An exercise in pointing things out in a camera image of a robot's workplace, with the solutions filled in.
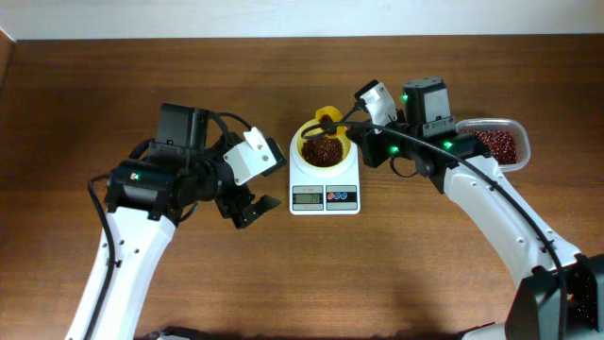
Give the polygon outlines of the yellow plastic measuring scoop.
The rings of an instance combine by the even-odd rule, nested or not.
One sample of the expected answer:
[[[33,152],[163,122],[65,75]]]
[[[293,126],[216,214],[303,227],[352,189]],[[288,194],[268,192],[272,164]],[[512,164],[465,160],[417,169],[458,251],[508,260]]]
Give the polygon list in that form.
[[[333,106],[324,106],[315,113],[315,120],[319,124],[340,122],[344,119],[344,115]],[[339,138],[344,137],[346,127],[322,127],[319,137]]]

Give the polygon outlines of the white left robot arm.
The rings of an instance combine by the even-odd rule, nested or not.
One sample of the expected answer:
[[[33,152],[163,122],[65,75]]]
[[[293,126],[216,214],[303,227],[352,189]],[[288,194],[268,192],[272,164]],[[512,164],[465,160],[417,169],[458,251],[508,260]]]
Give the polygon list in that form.
[[[227,117],[164,103],[156,136],[102,176],[105,198],[88,184],[102,233],[67,338],[134,338],[159,260],[199,203],[215,202],[237,229],[279,205],[269,195],[255,197],[247,182],[282,168],[281,148],[256,127],[242,135],[229,130]]]

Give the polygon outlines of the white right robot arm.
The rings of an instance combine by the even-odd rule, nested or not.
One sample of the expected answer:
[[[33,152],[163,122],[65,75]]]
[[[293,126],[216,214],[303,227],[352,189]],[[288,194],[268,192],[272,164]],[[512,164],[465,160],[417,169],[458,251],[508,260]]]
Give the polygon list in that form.
[[[346,135],[364,163],[414,162],[416,173],[478,226],[516,285],[507,319],[464,331],[462,339],[602,338],[602,256],[585,256],[551,229],[510,185],[488,146],[458,131],[441,78],[406,83],[403,109],[377,80],[355,98],[370,118],[349,124]]]

